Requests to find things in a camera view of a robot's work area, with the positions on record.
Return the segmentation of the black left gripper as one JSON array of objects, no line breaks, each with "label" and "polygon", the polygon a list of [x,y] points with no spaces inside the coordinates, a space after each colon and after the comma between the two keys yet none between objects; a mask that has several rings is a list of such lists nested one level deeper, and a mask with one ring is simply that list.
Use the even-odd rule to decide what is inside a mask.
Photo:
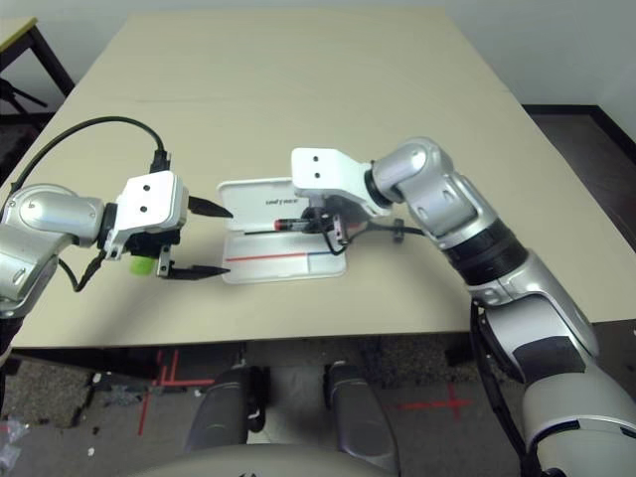
[{"label": "black left gripper", "polygon": [[[204,217],[231,219],[233,214],[207,199],[190,196],[188,209],[192,214]],[[170,280],[196,281],[229,273],[223,267],[192,265],[188,268],[172,266],[171,247],[180,243],[180,231],[161,233],[138,233],[126,242],[126,251],[133,256],[130,271],[134,275],[146,276],[155,272],[159,277]]]}]

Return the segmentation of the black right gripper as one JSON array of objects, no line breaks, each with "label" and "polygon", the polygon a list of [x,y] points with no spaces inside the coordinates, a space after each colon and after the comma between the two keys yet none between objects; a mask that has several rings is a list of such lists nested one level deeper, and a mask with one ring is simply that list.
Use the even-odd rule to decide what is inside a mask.
[{"label": "black right gripper", "polygon": [[338,244],[349,244],[349,229],[358,225],[358,209],[355,203],[339,196],[311,198],[301,218],[309,221],[304,234],[332,233]]}]

